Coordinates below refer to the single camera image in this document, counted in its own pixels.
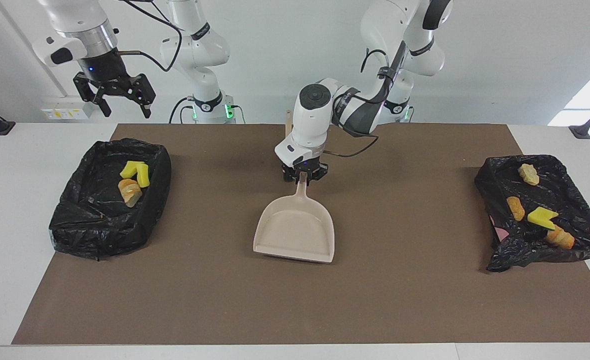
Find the green indicator light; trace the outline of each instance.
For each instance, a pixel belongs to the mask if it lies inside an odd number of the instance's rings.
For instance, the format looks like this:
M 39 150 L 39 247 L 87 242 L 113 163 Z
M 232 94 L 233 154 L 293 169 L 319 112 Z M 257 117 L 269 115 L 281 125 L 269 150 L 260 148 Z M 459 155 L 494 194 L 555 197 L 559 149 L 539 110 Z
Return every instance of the green indicator light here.
M 232 119 L 235 114 L 233 113 L 233 109 L 231 109 L 231 105 L 224 104 L 224 107 L 226 109 L 226 117 Z

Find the yellow food piece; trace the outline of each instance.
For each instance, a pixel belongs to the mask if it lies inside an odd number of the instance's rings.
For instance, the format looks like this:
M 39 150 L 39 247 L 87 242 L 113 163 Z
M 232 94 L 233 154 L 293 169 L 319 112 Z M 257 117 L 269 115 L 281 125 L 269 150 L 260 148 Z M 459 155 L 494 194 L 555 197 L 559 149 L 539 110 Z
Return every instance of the yellow food piece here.
M 533 223 L 549 230 L 555 230 L 555 224 L 551 219 L 557 217 L 559 214 L 555 211 L 551 211 L 549 209 L 545 209 L 541 206 L 537 207 L 537 209 L 533 210 L 530 214 L 528 214 L 528 222 Z
M 519 176 L 524 180 L 524 183 L 528 185 L 537 185 L 540 183 L 540 176 L 537 174 L 537 170 L 535 170 L 535 166 L 532 164 L 522 164 L 519 169 L 517 169 Z
M 506 203 L 508 203 L 510 212 L 512 212 L 512 217 L 514 217 L 517 221 L 522 221 L 524 219 L 524 215 L 526 215 L 526 210 L 524 210 L 520 198 L 517 196 L 509 196 L 506 198 Z
M 555 225 L 555 230 L 548 231 L 546 241 L 566 250 L 572 249 L 575 244 L 575 238 L 573 235 L 564 231 L 563 228 L 557 225 Z
M 144 164 L 144 161 L 126 161 L 126 166 L 119 173 L 122 179 L 130 179 L 137 173 L 137 164 Z
M 137 200 L 140 200 L 142 197 L 142 189 L 140 189 L 140 185 L 137 184 L 137 181 L 132 180 L 131 178 L 124 178 L 121 180 L 119 184 L 117 184 L 119 188 L 119 193 L 121 197 L 124 199 L 124 203 L 129 208 L 135 206 Z
M 140 188 L 146 188 L 151 184 L 149 180 L 149 166 L 147 164 L 137 164 L 137 184 Z

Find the yellow sponge piece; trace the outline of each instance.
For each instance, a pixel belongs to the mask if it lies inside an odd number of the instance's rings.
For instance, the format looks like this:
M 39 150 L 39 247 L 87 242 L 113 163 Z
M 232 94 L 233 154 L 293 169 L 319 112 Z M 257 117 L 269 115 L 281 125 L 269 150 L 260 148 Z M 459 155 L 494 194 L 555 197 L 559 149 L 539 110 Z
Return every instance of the yellow sponge piece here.
M 555 211 L 551 211 L 549 209 L 545 209 L 541 206 L 537 207 L 537 209 L 533 210 L 530 214 L 528 214 L 529 223 L 533 223 L 549 230 L 555 230 L 555 224 L 551 219 L 557 217 L 559 214 Z
M 137 184 L 140 188 L 146 188 L 151 184 L 149 180 L 149 166 L 147 164 L 137 164 Z
M 126 166 L 119 173 L 122 179 L 130 179 L 137 173 L 137 164 L 144 164 L 144 161 L 126 161 Z

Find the dustpan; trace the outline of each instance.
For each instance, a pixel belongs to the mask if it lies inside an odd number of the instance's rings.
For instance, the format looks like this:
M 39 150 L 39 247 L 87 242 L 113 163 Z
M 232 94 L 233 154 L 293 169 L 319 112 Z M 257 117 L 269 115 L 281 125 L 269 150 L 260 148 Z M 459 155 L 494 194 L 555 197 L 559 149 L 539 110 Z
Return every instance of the dustpan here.
M 253 251 L 309 262 L 333 261 L 333 219 L 321 203 L 306 196 L 306 177 L 300 173 L 295 194 L 273 200 L 263 210 Z

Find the trash bag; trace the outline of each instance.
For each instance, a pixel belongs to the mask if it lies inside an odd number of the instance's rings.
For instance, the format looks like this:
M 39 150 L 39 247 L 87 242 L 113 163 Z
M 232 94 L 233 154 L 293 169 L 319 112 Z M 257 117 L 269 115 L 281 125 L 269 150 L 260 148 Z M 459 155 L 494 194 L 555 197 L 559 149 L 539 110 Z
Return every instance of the trash bag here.
M 537 186 L 523 182 L 518 173 L 522 164 L 535 166 L 539 175 Z M 590 207 L 567 174 L 567 168 L 551 155 L 515 155 L 489 157 L 475 177 L 475 186 L 484 198 L 485 210 L 493 224 L 494 253 L 486 269 L 507 271 L 532 262 L 576 262 L 590 259 Z M 506 198 L 515 196 L 526 214 L 537 207 L 557 212 L 551 221 L 575 242 L 570 250 L 549 244 L 548 230 L 513 217 Z
M 150 186 L 134 207 L 117 187 L 128 160 L 148 165 Z M 141 248 L 158 223 L 169 195 L 171 161 L 162 145 L 138 139 L 97 141 L 61 194 L 48 229 L 53 248 L 82 258 L 104 259 Z

